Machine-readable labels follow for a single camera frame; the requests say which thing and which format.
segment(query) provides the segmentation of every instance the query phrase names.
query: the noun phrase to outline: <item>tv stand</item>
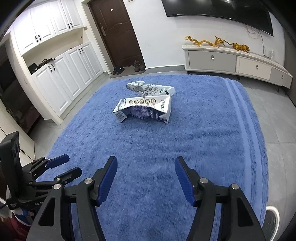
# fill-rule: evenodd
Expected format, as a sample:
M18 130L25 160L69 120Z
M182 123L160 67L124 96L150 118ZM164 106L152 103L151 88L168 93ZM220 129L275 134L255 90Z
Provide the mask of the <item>tv stand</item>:
M290 88L292 75L280 64L258 54L228 47L183 44L185 70L250 77Z

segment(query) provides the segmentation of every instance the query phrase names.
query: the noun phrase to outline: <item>red cloth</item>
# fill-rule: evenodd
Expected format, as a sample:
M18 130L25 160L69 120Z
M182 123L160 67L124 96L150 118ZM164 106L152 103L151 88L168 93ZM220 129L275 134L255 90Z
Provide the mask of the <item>red cloth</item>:
M26 241L29 230L30 227L20 223L14 214L11 218L0 219L0 234L6 237L7 241Z

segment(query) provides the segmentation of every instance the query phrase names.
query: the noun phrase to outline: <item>door lock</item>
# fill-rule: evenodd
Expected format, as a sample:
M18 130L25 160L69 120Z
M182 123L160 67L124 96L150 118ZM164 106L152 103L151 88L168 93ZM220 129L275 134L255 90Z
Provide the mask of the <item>door lock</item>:
M105 33L105 28L103 26L101 27L101 30L102 30L103 36L105 37L106 33Z

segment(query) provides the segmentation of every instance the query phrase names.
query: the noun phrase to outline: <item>fluffy blue carpet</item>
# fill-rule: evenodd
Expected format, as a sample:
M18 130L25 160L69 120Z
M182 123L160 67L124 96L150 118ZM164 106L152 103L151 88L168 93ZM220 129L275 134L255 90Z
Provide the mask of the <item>fluffy blue carpet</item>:
M119 123L112 111L120 98L137 96L130 81L171 85L169 123L128 118ZM160 75L113 81L99 89L58 138L48 157L68 154L70 161L48 170L40 180L74 167L82 176L118 159L109 196L97 209L107 241L186 240L196 209L186 201L174 170L183 156L190 168L213 183L237 183L261 225L268 197L264 138L244 87L216 76ZM220 206L212 240L217 237ZM74 228L79 240L78 222Z

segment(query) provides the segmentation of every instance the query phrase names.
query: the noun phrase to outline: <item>black shoe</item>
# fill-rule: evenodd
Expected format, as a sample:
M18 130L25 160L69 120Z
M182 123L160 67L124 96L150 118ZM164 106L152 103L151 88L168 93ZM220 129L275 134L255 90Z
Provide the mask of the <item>black shoe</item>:
M141 68L140 68L140 61L135 60L134 70L135 70L135 72L139 72L141 70Z
M145 70L145 69L146 69L146 66L145 66L144 60L141 59L140 70Z
M116 71L116 74L121 74L124 70L125 70L125 68L120 66L120 67L118 67L118 70Z
M118 67L115 67L112 74L115 75L117 71L118 71Z

